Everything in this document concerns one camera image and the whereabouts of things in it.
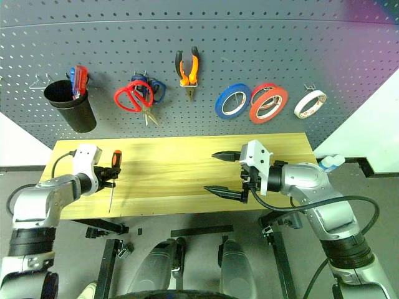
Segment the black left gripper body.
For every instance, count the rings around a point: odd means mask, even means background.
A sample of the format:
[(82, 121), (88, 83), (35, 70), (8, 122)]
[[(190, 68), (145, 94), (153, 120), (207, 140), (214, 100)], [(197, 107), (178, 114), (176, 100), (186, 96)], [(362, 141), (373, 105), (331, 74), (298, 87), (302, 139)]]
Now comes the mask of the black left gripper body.
[(98, 181), (98, 189), (104, 189), (107, 185), (106, 180), (107, 168), (101, 166), (94, 167), (94, 174)]

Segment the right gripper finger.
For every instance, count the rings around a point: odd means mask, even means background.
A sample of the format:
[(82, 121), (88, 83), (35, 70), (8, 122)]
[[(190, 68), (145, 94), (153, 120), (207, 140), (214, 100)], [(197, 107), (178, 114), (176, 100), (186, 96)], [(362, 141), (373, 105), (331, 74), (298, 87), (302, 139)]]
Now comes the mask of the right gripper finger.
[(224, 186), (204, 186), (204, 188), (210, 193), (217, 195), (221, 198), (240, 201), (241, 192), (230, 190), (228, 187)]
[(240, 151), (220, 151), (211, 155), (212, 158), (216, 158), (221, 161), (239, 161), (240, 156)]

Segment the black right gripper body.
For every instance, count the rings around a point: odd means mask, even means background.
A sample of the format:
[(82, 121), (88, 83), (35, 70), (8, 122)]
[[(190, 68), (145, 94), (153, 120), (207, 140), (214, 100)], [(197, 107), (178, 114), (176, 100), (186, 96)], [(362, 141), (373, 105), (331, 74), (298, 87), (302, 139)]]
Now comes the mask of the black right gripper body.
[(259, 178), (259, 171), (254, 166), (241, 166), (241, 179), (242, 183), (242, 191), (240, 195), (240, 202), (247, 204), (248, 196), (251, 193), (255, 200), (260, 204), (261, 199), (257, 195), (256, 191), (260, 189), (261, 179)]

